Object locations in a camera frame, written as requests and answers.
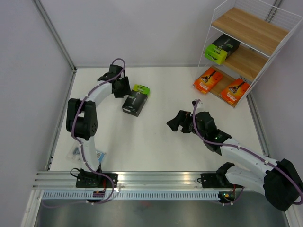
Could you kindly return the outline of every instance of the white wall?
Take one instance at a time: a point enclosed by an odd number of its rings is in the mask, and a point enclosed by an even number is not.
[[[281,8],[303,16],[302,0]],[[257,108],[276,159],[287,158],[303,179],[303,29],[289,40],[253,89]],[[303,206],[297,207],[303,217]]]
[[[224,0],[42,0],[77,67],[198,64]]]
[[[0,225],[20,225],[71,69],[30,0],[0,1]]]

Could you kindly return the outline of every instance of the wooden shelf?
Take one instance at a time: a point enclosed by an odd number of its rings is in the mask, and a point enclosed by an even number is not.
[[[212,68],[220,73],[223,74],[223,78],[219,81],[219,83],[216,84],[216,86],[214,86],[209,92],[211,92],[212,94],[214,94],[215,96],[217,96],[218,98],[220,98],[221,100],[223,100],[224,102],[226,102],[224,99],[221,98],[220,93],[221,91],[224,90],[224,88],[226,88],[227,86],[229,86],[233,81],[235,81],[234,78],[232,78],[231,76],[229,76],[228,74],[226,74],[225,72],[219,70],[218,68],[212,66]],[[233,105],[231,105],[232,107],[235,107],[237,105],[238,102],[235,102]]]
[[[239,48],[224,61],[223,65],[252,82],[266,62],[267,58],[262,54],[239,46]]]
[[[212,26],[267,55],[271,55],[288,32],[236,7]]]

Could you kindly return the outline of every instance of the white robotic arm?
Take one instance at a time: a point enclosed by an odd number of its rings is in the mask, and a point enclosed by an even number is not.
[[[194,112],[180,110],[178,115],[167,122],[177,131],[194,133],[200,137],[206,147],[219,154],[235,160],[246,169],[233,163],[225,163],[216,171],[216,178],[222,188],[236,184],[263,194],[277,209],[286,211],[292,204],[303,203],[303,183],[293,164],[283,159],[278,162],[272,158],[258,155],[243,147],[231,135],[218,129],[209,112],[203,111],[200,100],[192,102]]]
[[[111,64],[109,72],[98,79],[97,85],[82,99],[71,98],[68,101],[66,129],[78,140],[83,147],[82,156],[89,163],[93,171],[98,171],[101,166],[97,158],[94,135],[98,128],[96,107],[110,94],[115,97],[123,97],[130,93],[128,77],[125,77],[124,68]],[[79,113],[84,112],[84,117],[79,117]],[[82,169],[91,171],[86,162],[82,164]]]

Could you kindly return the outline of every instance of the white table surface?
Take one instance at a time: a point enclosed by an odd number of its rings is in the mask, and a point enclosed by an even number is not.
[[[71,91],[83,97],[106,69],[78,69]],[[96,149],[106,152],[103,171],[215,171],[232,160],[209,151],[194,134],[173,132],[166,125],[179,110],[193,111],[191,101],[201,99],[217,127],[242,145],[262,154],[246,99],[232,108],[213,94],[203,95],[193,87],[196,67],[126,68],[131,87],[148,86],[151,94],[139,117],[122,112],[125,98],[107,97],[98,107]],[[65,128],[57,142],[51,170],[80,167],[66,156],[74,145]]]

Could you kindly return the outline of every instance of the green and black box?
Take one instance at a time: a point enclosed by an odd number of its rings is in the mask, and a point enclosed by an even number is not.
[[[136,84],[122,106],[123,112],[139,116],[149,95],[148,87]]]
[[[240,42],[226,34],[220,36],[207,47],[205,57],[221,65],[240,45]]]

